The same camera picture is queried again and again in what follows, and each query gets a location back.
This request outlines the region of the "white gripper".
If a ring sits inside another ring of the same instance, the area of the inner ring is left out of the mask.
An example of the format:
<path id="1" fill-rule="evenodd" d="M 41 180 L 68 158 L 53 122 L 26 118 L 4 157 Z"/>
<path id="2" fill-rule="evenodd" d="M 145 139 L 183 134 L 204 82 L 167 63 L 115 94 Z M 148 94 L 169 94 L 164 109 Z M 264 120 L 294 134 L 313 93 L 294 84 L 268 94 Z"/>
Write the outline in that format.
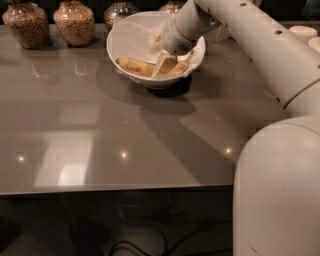
<path id="1" fill-rule="evenodd" d="M 190 28 L 178 24 L 175 19 L 169 19 L 150 45 L 149 52 L 156 54 L 162 49 L 168 53 L 161 53 L 151 77 L 154 79 L 169 78 L 170 72 L 176 67 L 176 56 L 189 53 L 197 44 L 197 40 L 189 35 Z"/>

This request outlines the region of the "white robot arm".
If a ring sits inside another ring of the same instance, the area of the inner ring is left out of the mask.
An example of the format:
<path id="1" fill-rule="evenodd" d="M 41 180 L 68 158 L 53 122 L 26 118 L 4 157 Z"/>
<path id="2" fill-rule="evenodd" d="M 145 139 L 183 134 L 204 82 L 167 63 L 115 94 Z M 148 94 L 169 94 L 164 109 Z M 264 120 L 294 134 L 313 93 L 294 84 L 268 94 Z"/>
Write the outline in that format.
<path id="1" fill-rule="evenodd" d="M 233 256 L 320 256 L 320 54 L 249 0 L 187 0 L 164 26 L 162 47 L 185 55 L 218 24 L 289 115 L 239 157 Z"/>

